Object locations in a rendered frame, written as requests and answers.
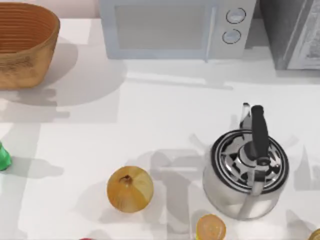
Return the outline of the pale microwave oven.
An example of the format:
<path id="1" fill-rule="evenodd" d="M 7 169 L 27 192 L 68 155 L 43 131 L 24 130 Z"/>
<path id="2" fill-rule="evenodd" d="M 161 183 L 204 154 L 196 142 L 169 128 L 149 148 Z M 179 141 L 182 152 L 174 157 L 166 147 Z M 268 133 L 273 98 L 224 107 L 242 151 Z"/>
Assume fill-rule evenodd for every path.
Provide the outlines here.
<path id="1" fill-rule="evenodd" d="M 236 59 L 242 57 L 248 39 L 251 22 L 255 12 L 257 0 L 216 0 L 215 24 L 212 35 L 209 60 Z M 226 19 L 226 14 L 231 9 L 242 8 L 246 12 L 245 19 L 238 24 L 231 24 Z M 235 44 L 226 44 L 222 35 L 232 29 L 241 32 L 241 39 Z"/>

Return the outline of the brown woven basket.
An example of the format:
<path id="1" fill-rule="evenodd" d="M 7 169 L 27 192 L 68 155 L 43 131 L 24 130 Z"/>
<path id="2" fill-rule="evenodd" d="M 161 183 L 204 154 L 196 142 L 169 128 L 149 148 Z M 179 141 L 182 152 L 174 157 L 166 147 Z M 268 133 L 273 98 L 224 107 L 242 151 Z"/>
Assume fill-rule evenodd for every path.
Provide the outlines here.
<path id="1" fill-rule="evenodd" d="M 32 88 L 44 80 L 60 26 L 47 8 L 0 2 L 0 90 Z"/>

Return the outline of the yellow round object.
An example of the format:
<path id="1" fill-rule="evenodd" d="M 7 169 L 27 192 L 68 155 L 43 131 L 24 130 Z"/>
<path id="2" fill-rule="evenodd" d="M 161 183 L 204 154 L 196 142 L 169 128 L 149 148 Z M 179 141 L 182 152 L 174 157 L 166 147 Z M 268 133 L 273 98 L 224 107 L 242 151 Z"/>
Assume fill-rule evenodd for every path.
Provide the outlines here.
<path id="1" fill-rule="evenodd" d="M 320 228 L 314 230 L 307 240 L 320 240 Z"/>

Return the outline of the round microwave knob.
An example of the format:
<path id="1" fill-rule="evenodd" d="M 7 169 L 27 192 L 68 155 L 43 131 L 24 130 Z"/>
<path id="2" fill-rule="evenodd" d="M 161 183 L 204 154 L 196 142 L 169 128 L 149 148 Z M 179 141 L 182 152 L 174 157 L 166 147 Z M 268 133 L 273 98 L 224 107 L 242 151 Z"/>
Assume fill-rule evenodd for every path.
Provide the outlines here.
<path id="1" fill-rule="evenodd" d="M 242 37 L 242 34 L 237 29 L 232 29 L 229 31 L 225 31 L 222 35 L 222 40 L 224 43 L 228 45 L 232 45 L 237 43 Z"/>
<path id="2" fill-rule="evenodd" d="M 239 24 L 246 18 L 246 11 L 243 8 L 230 9 L 226 13 L 226 20 L 231 24 Z"/>

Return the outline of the grey cabinet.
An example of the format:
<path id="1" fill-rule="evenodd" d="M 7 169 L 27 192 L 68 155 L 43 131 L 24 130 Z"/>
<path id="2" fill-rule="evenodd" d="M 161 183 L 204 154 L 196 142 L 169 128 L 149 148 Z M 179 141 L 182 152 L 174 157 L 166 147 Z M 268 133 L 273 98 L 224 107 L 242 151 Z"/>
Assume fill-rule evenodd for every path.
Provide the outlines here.
<path id="1" fill-rule="evenodd" d="M 277 70 L 320 70 L 320 0 L 259 0 Z"/>

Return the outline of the microwave door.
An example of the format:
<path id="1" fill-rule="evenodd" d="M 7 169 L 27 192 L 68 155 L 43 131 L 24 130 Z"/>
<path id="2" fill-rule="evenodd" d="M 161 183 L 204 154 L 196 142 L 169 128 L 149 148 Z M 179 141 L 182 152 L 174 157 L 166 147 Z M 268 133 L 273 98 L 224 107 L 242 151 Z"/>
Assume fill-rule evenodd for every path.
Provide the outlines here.
<path id="1" fill-rule="evenodd" d="M 217 0 L 98 0 L 110 59 L 205 60 Z"/>

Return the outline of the green bottle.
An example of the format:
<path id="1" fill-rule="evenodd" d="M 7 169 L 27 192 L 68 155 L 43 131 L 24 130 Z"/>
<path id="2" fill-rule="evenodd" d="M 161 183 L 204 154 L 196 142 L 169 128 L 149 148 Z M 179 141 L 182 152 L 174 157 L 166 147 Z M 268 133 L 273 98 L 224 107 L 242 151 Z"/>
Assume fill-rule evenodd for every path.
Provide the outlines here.
<path id="1" fill-rule="evenodd" d="M 0 142 L 0 171 L 5 171 L 12 164 L 12 158 L 9 152 L 5 149 L 2 142 Z"/>

